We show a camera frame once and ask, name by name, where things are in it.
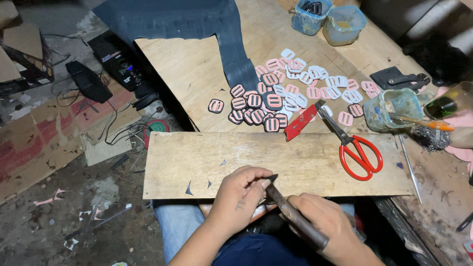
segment blue plastic container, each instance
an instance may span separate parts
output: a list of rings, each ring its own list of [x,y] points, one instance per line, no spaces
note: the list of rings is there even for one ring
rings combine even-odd
[[[307,0],[300,0],[296,5],[296,14],[292,19],[292,28],[307,35],[315,35],[319,31],[322,23],[332,8],[332,2],[329,0],[310,0],[313,2],[321,2],[322,14],[320,16],[311,14],[302,10],[300,7],[307,2]]]
[[[424,116],[415,92],[407,88],[383,90],[363,105],[363,111],[368,127],[382,133],[414,125],[409,122],[391,120],[388,112],[415,119],[422,119]]]
[[[346,45],[353,43],[365,26],[366,18],[360,9],[343,6],[330,10],[323,33],[331,46]]]

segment black rubber sheet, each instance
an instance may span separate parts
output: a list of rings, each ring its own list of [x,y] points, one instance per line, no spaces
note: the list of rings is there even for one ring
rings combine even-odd
[[[108,0],[93,12],[132,47],[137,38],[204,39],[216,35],[229,86],[256,90],[234,0]]]

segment hand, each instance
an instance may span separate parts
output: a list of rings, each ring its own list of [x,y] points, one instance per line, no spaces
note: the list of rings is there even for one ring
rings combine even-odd
[[[338,266],[384,265],[368,246],[358,239],[338,204],[308,193],[289,196],[288,201],[314,228],[330,239],[322,251],[327,260]]]
[[[220,184],[212,209],[205,222],[219,228],[230,238],[250,222],[272,172],[261,167],[243,166],[226,176]]]

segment paintbrush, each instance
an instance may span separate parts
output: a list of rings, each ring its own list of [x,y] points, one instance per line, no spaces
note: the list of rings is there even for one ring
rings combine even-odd
[[[455,130],[455,128],[449,126],[447,123],[444,123],[444,122],[424,121],[424,120],[419,120],[419,119],[415,119],[415,118],[408,117],[408,116],[398,115],[398,114],[391,113],[391,112],[389,112],[389,118],[394,119],[394,120],[406,121],[406,122],[426,126],[426,127],[429,127],[429,128],[433,128],[433,129],[443,130],[443,131],[453,131],[453,130]]]

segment red scissors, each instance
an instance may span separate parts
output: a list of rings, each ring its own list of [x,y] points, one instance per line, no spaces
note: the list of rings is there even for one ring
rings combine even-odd
[[[342,161],[343,168],[354,179],[357,179],[359,181],[370,180],[371,177],[373,177],[373,173],[377,173],[377,172],[381,171],[381,169],[383,168],[383,157],[381,156],[381,153],[376,148],[376,146],[373,145],[373,143],[371,143],[371,142],[369,142],[369,141],[367,141],[367,140],[365,140],[361,137],[355,136],[355,135],[349,137],[345,133],[345,131],[343,131],[337,125],[337,123],[335,123],[335,121],[325,112],[325,110],[323,110],[321,108],[322,105],[324,105],[324,104],[325,104],[324,100],[319,100],[318,102],[315,103],[315,108],[317,109],[317,112],[320,112],[322,114],[322,116],[325,117],[327,122],[330,124],[330,126],[335,131],[335,134],[342,141],[342,144],[340,145],[340,160]],[[352,152],[352,151],[350,151],[350,149],[348,149],[347,144],[350,143],[350,142],[353,143],[353,145],[355,145],[355,148],[358,151],[358,154],[360,155],[360,157],[356,156],[356,154],[354,152]],[[360,143],[365,144],[366,146],[368,146],[375,153],[376,158],[378,160],[378,167],[377,168],[374,168],[373,165],[369,162],[369,160],[366,157],[366,154],[363,151]],[[350,157],[352,157],[357,163],[359,163],[361,165],[361,167],[363,167],[364,170],[368,173],[368,175],[365,176],[365,177],[360,177],[360,176],[356,175],[355,173],[353,173],[353,171],[350,170],[350,168],[348,168],[347,161],[345,160],[345,153],[350,155]]]

